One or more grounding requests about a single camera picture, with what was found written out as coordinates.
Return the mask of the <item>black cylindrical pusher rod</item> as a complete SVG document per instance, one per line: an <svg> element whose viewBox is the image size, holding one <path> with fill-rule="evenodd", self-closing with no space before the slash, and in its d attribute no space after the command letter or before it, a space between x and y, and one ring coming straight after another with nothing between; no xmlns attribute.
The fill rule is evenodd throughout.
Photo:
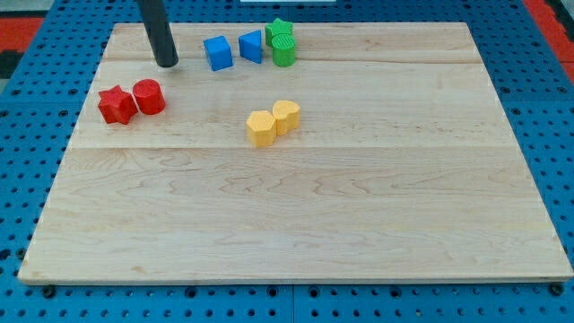
<svg viewBox="0 0 574 323"><path fill-rule="evenodd" d="M136 0L136 3L156 64L163 68L174 67L178 64L178 52L163 1Z"/></svg>

